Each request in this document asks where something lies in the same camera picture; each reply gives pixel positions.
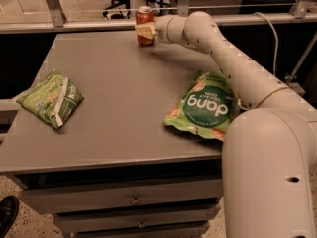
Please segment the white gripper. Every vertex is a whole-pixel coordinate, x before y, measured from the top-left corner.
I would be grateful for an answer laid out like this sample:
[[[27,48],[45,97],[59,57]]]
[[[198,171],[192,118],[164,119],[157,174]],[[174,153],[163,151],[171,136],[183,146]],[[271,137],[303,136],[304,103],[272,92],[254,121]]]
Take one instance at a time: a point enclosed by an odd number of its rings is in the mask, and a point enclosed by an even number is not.
[[[156,17],[155,22],[146,22],[135,26],[138,36],[153,39],[155,36],[162,43],[172,44],[173,40],[169,36],[169,24],[173,19],[172,15]]]

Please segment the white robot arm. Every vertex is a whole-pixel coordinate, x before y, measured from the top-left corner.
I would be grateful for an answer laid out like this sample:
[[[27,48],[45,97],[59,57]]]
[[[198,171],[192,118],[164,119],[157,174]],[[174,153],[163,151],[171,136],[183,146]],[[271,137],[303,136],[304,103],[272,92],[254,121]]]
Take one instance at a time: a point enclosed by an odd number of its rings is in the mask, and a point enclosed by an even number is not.
[[[139,24],[143,37],[210,55],[248,105],[222,149],[227,238],[317,238],[309,169],[317,162],[317,110],[194,12]]]

